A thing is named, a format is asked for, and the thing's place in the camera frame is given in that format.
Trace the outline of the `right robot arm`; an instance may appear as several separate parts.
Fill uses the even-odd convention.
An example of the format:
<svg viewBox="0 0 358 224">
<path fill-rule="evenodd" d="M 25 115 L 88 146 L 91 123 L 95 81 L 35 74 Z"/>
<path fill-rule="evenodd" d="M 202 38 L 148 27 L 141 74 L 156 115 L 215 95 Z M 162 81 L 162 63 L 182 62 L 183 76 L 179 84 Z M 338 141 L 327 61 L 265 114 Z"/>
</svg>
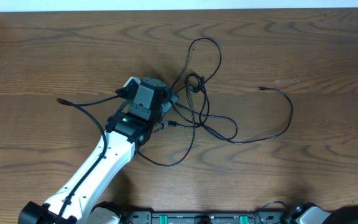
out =
<svg viewBox="0 0 358 224">
<path fill-rule="evenodd" d="M 325 211 L 314 203 L 296 207 L 283 217 L 287 224 L 358 224 L 358 205 L 345 206 L 333 212 Z"/>
</svg>

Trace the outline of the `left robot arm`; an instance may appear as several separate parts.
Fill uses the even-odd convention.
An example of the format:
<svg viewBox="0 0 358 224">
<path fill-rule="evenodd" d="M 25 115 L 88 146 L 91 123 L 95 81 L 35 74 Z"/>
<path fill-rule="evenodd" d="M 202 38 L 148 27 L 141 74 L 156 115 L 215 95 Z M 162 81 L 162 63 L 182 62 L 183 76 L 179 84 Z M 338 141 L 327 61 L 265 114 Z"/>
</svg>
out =
<svg viewBox="0 0 358 224">
<path fill-rule="evenodd" d="M 131 77 L 116 90 L 123 104 L 105 126 L 97 125 L 101 139 L 73 177 L 43 205 L 29 202 L 19 223 L 119 223 L 122 214 L 107 203 L 98 203 L 113 177 L 144 145 L 177 94 L 155 78 Z"/>
</svg>

